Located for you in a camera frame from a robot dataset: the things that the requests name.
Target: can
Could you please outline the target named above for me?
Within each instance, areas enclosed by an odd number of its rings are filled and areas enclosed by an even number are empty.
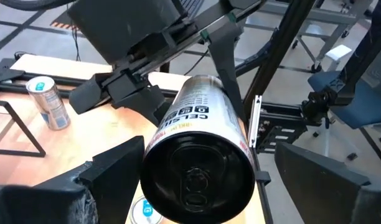
[[[163,220],[163,216],[143,196],[132,204],[129,215],[131,224],[160,224]]]
[[[249,203],[255,161],[214,76],[188,79],[168,109],[141,170],[144,196],[177,223],[224,223]]]
[[[26,89],[50,129],[61,130],[70,124],[65,105],[52,78],[32,78],[26,83]]]

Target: blue chair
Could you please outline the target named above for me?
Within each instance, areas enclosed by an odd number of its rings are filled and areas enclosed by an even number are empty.
[[[372,87],[371,83],[366,82],[366,80],[372,81],[375,79],[375,81],[378,81],[377,83],[381,84],[381,78],[377,73],[371,75],[373,74],[371,72],[372,67],[373,66],[370,66],[370,69],[367,70],[367,73],[369,74],[367,78],[362,78],[358,81],[355,88],[355,97],[352,100],[352,103],[343,107],[333,107],[331,108],[331,113],[336,120],[348,125],[352,129],[370,127],[381,132],[381,92]],[[339,73],[340,71],[315,73],[308,79],[308,83],[314,91],[320,91],[330,81],[335,79]],[[326,140],[324,153],[325,156],[328,156],[328,139]]]

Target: gray floor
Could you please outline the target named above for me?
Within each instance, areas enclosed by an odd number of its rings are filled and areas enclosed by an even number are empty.
[[[206,1],[203,8],[207,8],[213,5],[214,1]],[[326,1],[323,8],[338,10],[338,3],[332,1]],[[55,19],[61,12],[65,10],[65,7],[51,10],[46,12],[38,20],[31,24],[35,27],[49,27],[50,22]],[[0,21],[9,21],[16,23],[23,23],[30,16],[32,12],[21,12],[13,9],[6,8],[0,5]],[[277,16],[270,16],[266,14],[259,14],[257,16],[267,18],[272,21],[272,25],[278,24],[280,18]],[[333,30],[333,27],[324,24],[323,27],[327,30]],[[11,33],[15,27],[1,26],[0,25],[0,40]],[[337,44],[346,44],[346,46],[355,49],[361,38],[366,33],[366,29],[360,25],[355,25],[350,31],[350,35],[346,39],[341,39]],[[271,32],[255,29],[245,29],[245,33],[241,36],[240,42],[237,45],[235,56],[238,58],[247,58],[254,54],[263,44],[270,38]],[[307,45],[312,48],[314,54],[318,54],[320,48],[323,46],[323,41],[315,38],[304,38]],[[80,56],[85,62],[105,63],[102,57],[96,52],[92,45],[86,39],[79,39],[78,44],[80,47]],[[205,47],[195,45],[192,50],[204,51]],[[10,43],[0,50],[0,60],[4,57],[12,58],[13,54],[17,51],[25,51],[33,54],[66,58],[75,60],[76,51],[74,47],[73,39],[70,35],[52,34],[47,32],[41,32],[36,30],[24,30],[17,37],[15,37]],[[183,74],[198,60],[198,56],[193,55],[181,55],[171,62],[171,72]],[[346,60],[343,61],[340,67],[344,66]],[[297,47],[294,50],[289,50],[285,59],[281,63],[282,65],[300,67],[309,69],[312,64],[311,59],[306,52]],[[327,68],[328,62],[323,63],[323,67]],[[190,73],[195,74],[216,74],[214,65],[209,58],[205,58],[201,63]],[[244,95],[248,86],[255,74],[255,70],[251,71],[238,79],[240,89]],[[273,81],[270,83],[267,91],[263,95],[265,101],[272,101],[277,103],[289,103],[298,104],[302,100],[306,99],[308,93],[311,91],[311,87],[307,83],[307,79],[311,74],[299,73],[289,70],[279,69]],[[340,123],[333,125],[337,132],[341,132],[345,137],[349,138],[360,150],[359,158],[354,162],[349,163],[350,166],[356,167],[364,172],[371,174],[377,174],[381,176],[381,162],[365,140],[359,130],[351,130],[347,126]],[[313,131],[308,131],[298,139],[295,144],[306,149],[322,152],[322,138],[312,138]],[[381,142],[377,139],[380,136],[373,130],[368,132],[376,140],[378,146],[381,148]],[[347,146],[343,141],[331,137],[331,151],[330,156],[340,161],[344,160],[347,155]],[[266,190],[269,198],[272,216],[275,223],[303,223],[299,213],[297,212],[293,201],[287,193],[276,169],[273,156],[267,154],[259,155],[260,164],[263,170],[267,170],[272,178]]]

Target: silver can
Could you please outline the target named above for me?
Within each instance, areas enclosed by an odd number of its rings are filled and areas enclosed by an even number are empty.
[[[198,75],[185,82],[148,144],[141,187],[174,222],[223,223],[249,203],[254,164],[222,82]]]
[[[32,78],[26,83],[26,89],[50,129],[61,130],[70,124],[65,105],[52,78]]]
[[[131,224],[160,224],[163,220],[163,216],[143,196],[132,204],[129,215]]]

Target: wooden table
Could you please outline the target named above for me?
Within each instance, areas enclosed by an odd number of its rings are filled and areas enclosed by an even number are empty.
[[[111,67],[24,55],[12,66],[12,69],[88,79],[94,73],[109,72]],[[160,88],[167,90],[179,90],[188,78],[170,73],[153,72],[149,74],[150,82],[153,85],[159,85]],[[0,100],[8,101],[12,105],[47,153],[45,158],[0,155],[0,184],[36,185],[79,166],[85,161],[91,160],[92,156],[136,135],[143,135],[145,145],[147,145],[156,131],[156,127],[152,123],[132,110],[126,108],[114,110],[110,105],[105,105],[77,115],[67,100],[64,100],[64,103],[72,123],[66,129],[52,131],[47,127],[28,95],[0,93]],[[9,115],[0,113],[0,132],[5,131],[4,128],[9,119]],[[2,138],[0,149],[35,150],[15,124]],[[142,190],[138,186],[134,198],[140,196],[142,196]],[[227,223],[265,223],[257,187],[247,208]]]

